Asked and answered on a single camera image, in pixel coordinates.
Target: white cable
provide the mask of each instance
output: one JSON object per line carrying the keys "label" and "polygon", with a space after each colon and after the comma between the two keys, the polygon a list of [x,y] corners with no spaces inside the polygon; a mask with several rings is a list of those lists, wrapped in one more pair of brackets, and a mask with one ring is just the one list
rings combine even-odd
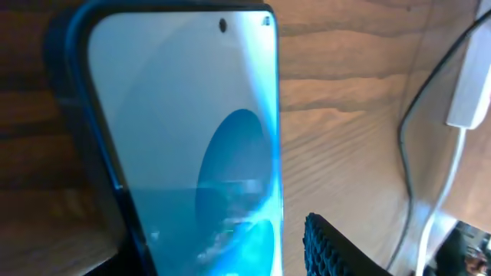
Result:
{"label": "white cable", "polygon": [[424,224],[423,232],[421,233],[420,236],[420,243],[418,245],[418,251],[417,251],[417,264],[416,264],[415,276],[423,276],[423,271],[427,264],[427,246],[428,246],[428,239],[430,238],[431,227],[433,226],[433,222],[435,220],[435,215],[437,211],[440,209],[441,205],[447,198],[450,189],[452,188],[453,180],[455,179],[455,175],[459,167],[460,157],[462,157],[462,152],[465,143],[466,143],[466,129],[459,128],[456,148],[453,151],[452,163],[450,164],[450,171],[448,172],[447,180],[445,182],[445,185],[443,185],[442,189],[440,190],[440,194],[438,195],[437,202],[435,203],[433,208],[431,208],[430,214],[428,214],[427,216],[427,219]]}

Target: wooden table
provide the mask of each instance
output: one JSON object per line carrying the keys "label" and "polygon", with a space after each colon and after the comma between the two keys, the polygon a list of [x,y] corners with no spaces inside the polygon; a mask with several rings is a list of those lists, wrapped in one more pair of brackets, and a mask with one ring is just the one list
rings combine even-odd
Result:
{"label": "wooden table", "polygon": [[[73,2],[0,4],[2,275],[77,274],[114,254],[43,73],[41,37],[48,19]],[[401,111],[473,20],[476,3],[269,1],[281,36],[285,275],[305,273],[302,235],[309,212],[387,264],[407,215],[396,144]],[[458,75],[458,63],[456,68],[450,79]],[[451,217],[491,230],[485,196],[491,190],[489,130],[491,117],[469,135],[459,194],[447,201],[437,241],[454,223]],[[417,204],[416,218],[418,210],[424,204]],[[397,275],[414,264],[418,222],[392,271]]]}

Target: wood grain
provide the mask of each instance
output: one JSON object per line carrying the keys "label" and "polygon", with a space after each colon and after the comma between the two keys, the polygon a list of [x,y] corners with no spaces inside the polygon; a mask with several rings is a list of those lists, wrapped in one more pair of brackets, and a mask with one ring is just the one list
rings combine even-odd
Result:
{"label": "wood grain", "polygon": [[[0,4],[0,241],[7,248],[0,274],[77,274],[114,253],[41,59],[49,18],[77,2]],[[309,212],[385,266],[407,214],[396,144],[401,111],[470,23],[476,1],[268,3],[280,24],[285,275],[305,273]],[[460,175],[460,182],[484,189],[489,139],[485,130],[469,139],[464,166],[479,169]],[[469,203],[481,199],[479,190],[456,189],[467,192],[468,205],[454,200],[447,210],[459,219],[484,219],[475,214],[488,206]],[[451,227],[445,222],[435,231],[436,245]],[[414,242],[405,245],[409,253],[399,258],[397,275],[411,269]]]}

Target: phone screen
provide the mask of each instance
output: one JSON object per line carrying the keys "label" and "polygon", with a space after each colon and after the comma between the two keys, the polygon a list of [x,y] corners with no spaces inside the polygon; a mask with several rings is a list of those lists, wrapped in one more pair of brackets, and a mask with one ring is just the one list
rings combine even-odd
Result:
{"label": "phone screen", "polygon": [[119,182],[159,275],[282,275],[276,22],[128,12],[88,38]]}

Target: black cable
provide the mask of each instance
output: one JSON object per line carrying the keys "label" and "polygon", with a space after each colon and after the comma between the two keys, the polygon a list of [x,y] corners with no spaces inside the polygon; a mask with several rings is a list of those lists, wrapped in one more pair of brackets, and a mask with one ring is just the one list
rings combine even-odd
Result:
{"label": "black cable", "polygon": [[404,243],[404,240],[407,237],[407,233],[409,231],[409,224],[413,216],[413,207],[414,207],[414,188],[413,188],[413,182],[410,176],[410,169],[409,169],[409,161],[407,158],[407,152],[405,148],[405,142],[404,142],[404,132],[407,128],[407,123],[413,114],[413,112],[416,110],[417,105],[420,102],[420,99],[426,95],[426,88],[430,84],[430,82],[433,80],[433,78],[440,72],[440,70],[443,68],[443,66],[448,62],[448,60],[455,54],[455,52],[459,49],[459,47],[466,41],[466,39],[479,27],[481,26],[489,17],[491,17],[491,10],[487,11],[484,13],[481,17],[479,17],[477,20],[474,21],[474,23],[471,24],[458,38],[457,40],[452,44],[450,49],[445,53],[445,55],[442,57],[440,62],[436,65],[436,67],[431,71],[430,76],[424,81],[423,85],[421,88],[418,90],[416,96],[414,99],[411,101],[409,107],[406,110],[406,113],[404,114],[402,120],[400,121],[399,126],[397,127],[397,140],[398,140],[398,146],[399,146],[399,151],[400,151],[400,156],[403,162],[403,167],[404,167],[404,181],[406,183],[406,188],[407,188],[407,194],[409,197],[409,202],[408,202],[408,209],[407,209],[407,217],[406,217],[406,222],[404,223],[404,228],[402,231],[402,234],[400,236],[399,242],[397,243],[397,247],[392,254],[392,257],[390,258],[389,264],[387,265],[387,270],[389,270],[392,265],[394,264],[394,261],[396,257],[399,255],[399,252],[402,248],[402,245]]}

